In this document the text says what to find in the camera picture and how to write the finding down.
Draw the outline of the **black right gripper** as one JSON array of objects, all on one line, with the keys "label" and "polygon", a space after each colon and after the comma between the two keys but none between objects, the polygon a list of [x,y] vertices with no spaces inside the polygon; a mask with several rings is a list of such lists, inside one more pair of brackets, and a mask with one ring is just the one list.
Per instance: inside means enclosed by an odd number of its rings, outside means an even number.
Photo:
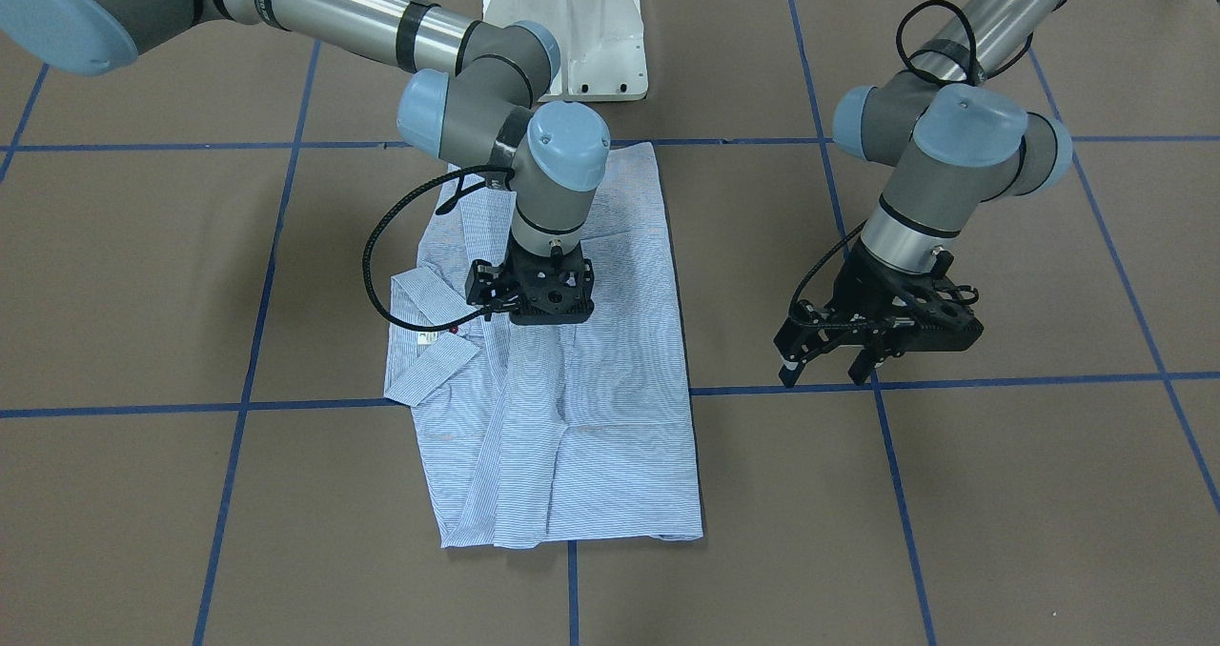
[{"label": "black right gripper", "polygon": [[506,313],[516,325],[570,325],[586,323],[597,310],[594,284],[597,274],[580,245],[537,255],[509,236],[499,267],[472,261],[465,291],[466,302],[486,317]]}]

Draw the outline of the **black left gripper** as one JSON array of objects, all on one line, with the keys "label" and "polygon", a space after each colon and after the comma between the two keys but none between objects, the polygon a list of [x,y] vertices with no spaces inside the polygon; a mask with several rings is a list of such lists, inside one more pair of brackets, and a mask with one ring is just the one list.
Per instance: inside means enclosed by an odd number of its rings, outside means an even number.
[{"label": "black left gripper", "polygon": [[892,356],[970,349],[985,332],[972,310],[978,291],[950,280],[953,261],[952,252],[936,247],[927,273],[904,273],[863,245],[853,247],[828,303],[815,306],[794,293],[773,338],[782,386],[794,388],[811,360],[841,347],[860,350],[848,368],[855,386]]}]

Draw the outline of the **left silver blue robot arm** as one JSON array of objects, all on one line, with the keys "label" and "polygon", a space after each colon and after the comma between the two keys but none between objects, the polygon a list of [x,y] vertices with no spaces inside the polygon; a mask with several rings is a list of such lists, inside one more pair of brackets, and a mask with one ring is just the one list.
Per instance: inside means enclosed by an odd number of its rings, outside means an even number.
[{"label": "left silver blue robot arm", "polygon": [[773,336],[777,377],[794,388],[810,361],[841,347],[856,356],[855,385],[904,353],[963,352],[985,328],[975,286],[948,277],[950,247],[981,204],[1049,189],[1074,165],[1074,143],[1055,117],[1035,113],[987,88],[1028,52],[1037,27],[1068,0],[970,0],[946,9],[948,24],[906,50],[884,87],[842,98],[833,141],[854,158],[892,169],[876,208],[831,247],[845,252],[831,297],[815,306],[795,286]]}]

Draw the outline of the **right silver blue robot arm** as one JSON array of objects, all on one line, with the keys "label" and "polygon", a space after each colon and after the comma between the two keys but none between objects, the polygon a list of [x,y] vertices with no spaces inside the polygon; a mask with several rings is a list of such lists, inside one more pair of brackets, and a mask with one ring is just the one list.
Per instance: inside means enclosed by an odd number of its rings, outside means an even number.
[{"label": "right silver blue robot arm", "polygon": [[[610,132],[587,105],[543,102],[562,63],[547,27],[493,26],[431,0],[2,0],[4,35],[43,65],[78,76],[126,68],[214,21],[301,35],[404,73],[396,132],[450,169],[400,197],[366,239],[362,284],[387,323],[449,332],[497,314],[516,325],[590,319],[597,271],[582,238],[608,169]],[[372,258],[392,222],[447,182],[455,190],[436,215],[482,189],[512,193],[515,206],[501,260],[472,260],[458,311],[422,323],[379,299]]]}]

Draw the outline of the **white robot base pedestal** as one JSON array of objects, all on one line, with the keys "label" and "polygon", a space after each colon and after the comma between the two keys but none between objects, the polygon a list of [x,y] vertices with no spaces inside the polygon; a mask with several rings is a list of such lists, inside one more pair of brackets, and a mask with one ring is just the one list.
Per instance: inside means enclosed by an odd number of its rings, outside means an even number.
[{"label": "white robot base pedestal", "polygon": [[649,90],[640,0],[482,0],[493,26],[544,26],[560,50],[543,102],[634,102]]}]

